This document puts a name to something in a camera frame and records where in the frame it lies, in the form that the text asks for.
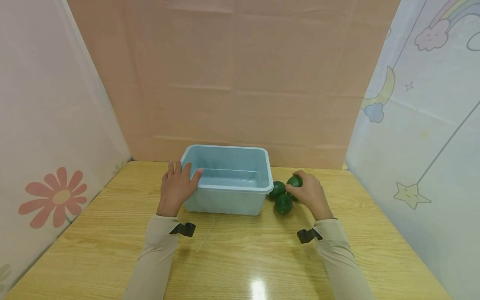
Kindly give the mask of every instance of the long sleeve shirt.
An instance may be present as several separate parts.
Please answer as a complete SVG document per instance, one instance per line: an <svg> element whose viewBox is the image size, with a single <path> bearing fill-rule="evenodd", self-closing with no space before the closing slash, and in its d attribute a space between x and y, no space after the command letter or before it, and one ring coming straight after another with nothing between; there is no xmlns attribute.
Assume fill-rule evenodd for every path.
<svg viewBox="0 0 480 300"><path fill-rule="evenodd" d="M145 245L128 283L123 300L163 299L178 235L170 232L177 218L153 216ZM317 221L313 227L321 236L317 251L323 258L336 300L374 300L368 283L350 250L347 235L337 219Z"/></svg>

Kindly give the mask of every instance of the green fruit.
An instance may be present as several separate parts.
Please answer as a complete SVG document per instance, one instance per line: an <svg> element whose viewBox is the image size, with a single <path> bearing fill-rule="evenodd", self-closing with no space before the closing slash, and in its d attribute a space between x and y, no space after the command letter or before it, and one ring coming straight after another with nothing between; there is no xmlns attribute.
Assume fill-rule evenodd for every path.
<svg viewBox="0 0 480 300"><path fill-rule="evenodd" d="M273 190L268 194L270 199L275 200L278 196L285 194L285 184L281 181L273 183Z"/></svg>
<svg viewBox="0 0 480 300"><path fill-rule="evenodd" d="M281 215L286 215L292 210L293 201L287 194L279 195L275 200L275 210Z"/></svg>
<svg viewBox="0 0 480 300"><path fill-rule="evenodd" d="M287 184L290 184L293 187L299 188L299 187L302 186L303 181L299 176L292 176L287 181ZM288 192L287 195L289 195L292 198L293 201L298 201L298 199L294 195L292 195L291 193Z"/></svg>

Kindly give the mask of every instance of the black wrist strap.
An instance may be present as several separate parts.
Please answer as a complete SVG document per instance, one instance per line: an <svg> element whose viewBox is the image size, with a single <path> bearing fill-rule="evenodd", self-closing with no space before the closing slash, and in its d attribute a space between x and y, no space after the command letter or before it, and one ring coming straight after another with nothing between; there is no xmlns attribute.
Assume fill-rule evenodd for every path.
<svg viewBox="0 0 480 300"><path fill-rule="evenodd" d="M314 238L317 238L317 240L323 240L323 237L318 233L315 229L302 229L299 232L297 232L297 237L300 240L300 243L306 244L313 240Z"/></svg>
<svg viewBox="0 0 480 300"><path fill-rule="evenodd" d="M192 223L185 223L185 224L178 224L175 226L175 228L170 232L170 234L181 234L181 235L184 235L186 237L192 237L193 236L193 233L195 232L195 224L192 224Z"/></svg>

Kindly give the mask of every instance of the white curtain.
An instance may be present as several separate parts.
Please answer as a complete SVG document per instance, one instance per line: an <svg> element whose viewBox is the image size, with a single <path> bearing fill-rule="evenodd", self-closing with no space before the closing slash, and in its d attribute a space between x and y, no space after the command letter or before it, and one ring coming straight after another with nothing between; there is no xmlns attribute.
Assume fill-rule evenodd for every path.
<svg viewBox="0 0 480 300"><path fill-rule="evenodd" d="M480 0L402 0L346 159L461 300L480 299L479 33Z"/></svg>
<svg viewBox="0 0 480 300"><path fill-rule="evenodd" d="M0 1L0 299L130 157L65 1Z"/></svg>

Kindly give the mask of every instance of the light blue plastic bin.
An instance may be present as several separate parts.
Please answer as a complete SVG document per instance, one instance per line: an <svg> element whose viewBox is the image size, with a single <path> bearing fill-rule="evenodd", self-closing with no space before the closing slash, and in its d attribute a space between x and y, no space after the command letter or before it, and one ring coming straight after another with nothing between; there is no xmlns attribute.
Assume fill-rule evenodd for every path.
<svg viewBox="0 0 480 300"><path fill-rule="evenodd" d="M189 212L257 216L273 190L268 153L263 148L192 145L182 166L204 169L198 190L185 202Z"/></svg>

